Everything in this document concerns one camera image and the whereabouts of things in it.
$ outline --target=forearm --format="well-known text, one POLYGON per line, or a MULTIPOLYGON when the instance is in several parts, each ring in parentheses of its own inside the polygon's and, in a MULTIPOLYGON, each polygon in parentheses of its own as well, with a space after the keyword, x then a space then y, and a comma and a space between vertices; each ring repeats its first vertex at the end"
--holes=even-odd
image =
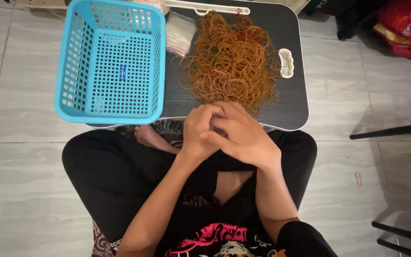
POLYGON ((128 226, 119 249, 133 252, 156 248, 166 231, 180 191, 196 167, 185 156, 177 155, 168 173, 128 226))
POLYGON ((281 166, 258 169, 256 179, 256 207, 262 219, 277 221, 297 217, 297 209, 286 187, 281 166))

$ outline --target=plastic bag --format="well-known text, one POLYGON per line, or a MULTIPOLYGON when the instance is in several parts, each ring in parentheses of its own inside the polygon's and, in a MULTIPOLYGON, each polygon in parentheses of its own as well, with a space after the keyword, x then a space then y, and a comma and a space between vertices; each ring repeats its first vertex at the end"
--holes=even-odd
POLYGON ((166 23, 166 51, 186 56, 196 29, 195 20, 172 11, 166 23))
POLYGON ((145 5, 151 5, 158 10, 160 10, 164 16, 168 14, 169 12, 169 6, 164 4, 163 0, 131 0, 133 3, 139 3, 139 4, 145 4, 145 5))

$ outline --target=pile of rubber bands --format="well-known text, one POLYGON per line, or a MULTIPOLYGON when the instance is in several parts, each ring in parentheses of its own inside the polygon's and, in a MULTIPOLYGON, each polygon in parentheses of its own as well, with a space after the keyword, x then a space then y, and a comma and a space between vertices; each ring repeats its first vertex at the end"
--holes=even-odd
POLYGON ((239 102, 253 116, 277 93, 280 64, 274 59, 269 35, 245 15, 236 23, 212 11, 199 23, 196 53, 181 61, 182 79, 202 103, 239 102))

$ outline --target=basket label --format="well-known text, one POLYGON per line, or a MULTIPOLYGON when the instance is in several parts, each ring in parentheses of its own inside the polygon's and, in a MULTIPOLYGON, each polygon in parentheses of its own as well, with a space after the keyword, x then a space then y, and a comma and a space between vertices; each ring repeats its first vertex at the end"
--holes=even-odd
POLYGON ((126 65, 120 65, 119 74, 120 80, 126 80, 126 65))

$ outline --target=small table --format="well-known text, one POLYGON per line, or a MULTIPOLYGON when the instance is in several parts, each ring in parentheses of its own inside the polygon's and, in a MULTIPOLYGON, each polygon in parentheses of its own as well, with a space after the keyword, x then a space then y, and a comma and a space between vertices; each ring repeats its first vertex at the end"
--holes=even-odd
MULTIPOLYGON (((294 75, 277 81, 275 90, 277 98, 262 106, 258 117, 260 124, 284 131, 298 130, 305 125, 309 118, 309 107, 305 88, 304 66, 300 45, 299 22, 297 15, 289 7, 280 4, 269 4, 235 0, 198 0, 196 2, 248 7, 250 17, 256 26, 263 28, 270 36, 275 50, 289 49, 294 59, 294 75)), ((200 17, 194 10, 171 8, 172 11, 198 20, 200 17)), ((233 14, 220 13, 228 20, 234 20, 233 14)), ((194 45, 190 54, 194 54, 194 45)), ((191 94, 179 84, 180 71, 175 70, 171 60, 175 55, 166 53, 166 77, 164 84, 164 107, 160 119, 184 118, 191 109, 200 103, 193 99, 191 94)), ((102 128, 110 125, 88 124, 102 128)))

